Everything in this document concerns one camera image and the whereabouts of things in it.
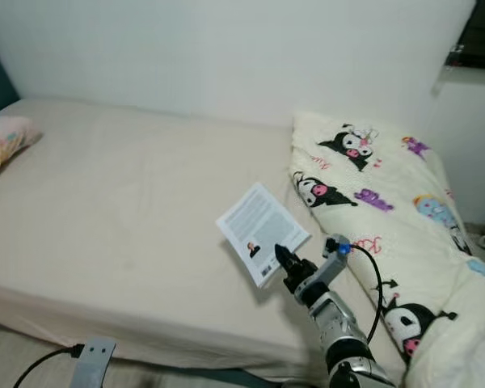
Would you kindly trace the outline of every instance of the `cartoon character print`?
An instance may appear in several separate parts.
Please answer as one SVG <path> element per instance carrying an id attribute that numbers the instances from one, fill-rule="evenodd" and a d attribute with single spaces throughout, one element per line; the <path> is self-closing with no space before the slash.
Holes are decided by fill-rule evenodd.
<path id="1" fill-rule="evenodd" d="M 356 202 L 349 200 L 342 193 L 338 192 L 336 188 L 327 186 L 316 178 L 306 178 L 300 171 L 294 173 L 293 179 L 297 186 L 298 194 L 300 194 L 304 202 L 311 208 L 322 204 L 328 206 L 344 204 L 357 206 Z"/>
<path id="2" fill-rule="evenodd" d="M 414 137 L 407 136 L 403 137 L 403 143 L 406 144 L 407 148 L 415 155 L 418 155 L 422 160 L 426 160 L 422 155 L 422 151 L 430 150 L 430 148 L 425 145 L 422 141 L 417 141 Z"/>
<path id="3" fill-rule="evenodd" d="M 465 252 L 468 255 L 472 255 L 472 252 L 467 245 L 465 236 L 458 227 L 456 218 L 454 218 L 453 213 L 451 213 L 451 210 L 443 200 L 439 200 L 438 198 L 430 195 L 417 196 L 413 200 L 413 204 L 420 214 L 423 214 L 424 216 L 431 218 L 435 222 L 445 226 L 449 230 L 454 244 L 460 251 Z"/>
<path id="4" fill-rule="evenodd" d="M 370 148 L 378 133 L 372 128 L 357 129 L 352 124 L 343 124 L 343 132 L 338 133 L 334 140 L 322 141 L 319 146 L 325 146 L 348 157 L 357 170 L 363 171 L 373 150 Z"/>
<path id="5" fill-rule="evenodd" d="M 399 286 L 397 282 L 395 280 L 383 281 L 382 286 L 383 293 L 386 295 L 386 297 L 383 295 L 382 299 L 384 321 L 407 363 L 410 362 L 413 353 L 419 347 L 422 336 L 435 319 L 448 318 L 453 321 L 458 316 L 456 313 L 445 313 L 444 311 L 435 315 L 430 309 L 417 303 L 398 306 L 397 298 L 400 295 L 395 292 Z"/>

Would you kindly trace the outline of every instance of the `power cord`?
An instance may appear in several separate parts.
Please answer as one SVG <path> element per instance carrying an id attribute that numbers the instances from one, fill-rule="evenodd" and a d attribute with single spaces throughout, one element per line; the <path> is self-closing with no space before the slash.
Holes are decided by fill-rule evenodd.
<path id="1" fill-rule="evenodd" d="M 382 301 L 382 280 L 381 274 L 379 273 L 379 268 L 377 267 L 377 263 L 372 255 L 364 248 L 360 247 L 359 245 L 353 244 L 338 244 L 336 240 L 333 238 L 328 238 L 325 244 L 326 249 L 329 252 L 340 251 L 345 255 L 350 252 L 351 248 L 357 249 L 358 251 L 363 252 L 366 257 L 370 259 L 373 265 L 373 270 L 375 271 L 375 276 L 377 277 L 377 288 L 379 289 L 379 299 L 377 300 L 377 309 L 375 310 L 375 318 L 373 319 L 372 327 L 370 328 L 370 333 L 366 342 L 370 343 L 373 337 L 373 333 L 375 333 L 375 329 L 377 328 L 377 324 L 379 323 L 379 318 L 381 317 L 381 301 Z"/>
<path id="2" fill-rule="evenodd" d="M 70 348 L 63 348 L 63 349 L 58 349 L 58 350 L 55 350 L 54 352 L 50 352 L 49 354 L 47 354 L 46 356 L 43 356 L 41 357 L 39 360 L 33 362 L 31 364 L 31 366 L 29 366 L 27 368 L 27 370 L 25 370 L 25 372 L 23 372 L 23 374 L 19 377 L 19 379 L 16 381 L 15 383 L 15 387 L 14 388 L 19 388 L 19 385 L 22 383 L 22 381 L 27 377 L 27 375 L 32 372 L 32 370 L 38 366 L 39 364 L 45 362 L 46 360 L 48 360 L 49 358 L 52 358 L 54 356 L 57 356 L 58 354 L 63 354 L 63 353 L 69 353 L 70 356 L 72 358 L 79 358 L 79 356 L 81 356 L 81 353 L 82 353 L 82 350 L 84 349 L 84 344 L 77 344 L 77 345 L 74 345 Z"/>

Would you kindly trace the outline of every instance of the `floor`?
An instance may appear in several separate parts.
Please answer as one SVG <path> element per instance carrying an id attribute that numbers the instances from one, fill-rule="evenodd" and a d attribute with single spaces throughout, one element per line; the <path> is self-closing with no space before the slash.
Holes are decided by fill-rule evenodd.
<path id="1" fill-rule="evenodd" d="M 472 234 L 477 241 L 479 235 Z M 474 255 L 485 261 L 485 251 L 471 247 Z M 35 360 L 57 347 L 37 339 L 20 335 L 0 327 L 0 388 L 12 387 L 16 379 Z M 53 388 L 70 386 L 76 360 L 67 355 L 56 356 L 36 368 L 23 382 L 22 388 Z M 245 373 L 239 381 L 251 388 L 269 388 L 272 385 Z M 201 372 L 187 372 L 131 361 L 113 361 L 108 367 L 104 388 L 235 388 L 240 385 L 226 382 L 223 373 L 216 379 L 206 378 Z"/>

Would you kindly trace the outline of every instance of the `bed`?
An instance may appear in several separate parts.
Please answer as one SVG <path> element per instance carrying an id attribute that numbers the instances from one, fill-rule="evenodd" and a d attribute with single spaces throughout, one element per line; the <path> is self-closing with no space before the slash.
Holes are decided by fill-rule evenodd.
<path id="1" fill-rule="evenodd" d="M 256 289 L 215 225 L 260 181 L 312 234 L 299 255 L 322 262 L 288 177 L 290 130 L 57 99 L 0 114 L 44 133 L 0 174 L 1 324 L 61 345 L 111 336 L 121 358 L 324 381 L 306 311 L 280 275 Z M 374 307 L 354 275 L 331 287 L 367 331 Z M 371 348 L 400 382 L 382 323 Z"/>

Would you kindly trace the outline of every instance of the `white wall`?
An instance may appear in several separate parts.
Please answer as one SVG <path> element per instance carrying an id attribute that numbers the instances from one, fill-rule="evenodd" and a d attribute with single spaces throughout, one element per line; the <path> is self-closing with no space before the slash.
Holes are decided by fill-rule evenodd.
<path id="1" fill-rule="evenodd" d="M 287 125 L 293 110 L 388 122 L 443 157 L 485 221 L 485 71 L 441 74 L 474 0 L 0 0 L 22 96 Z"/>

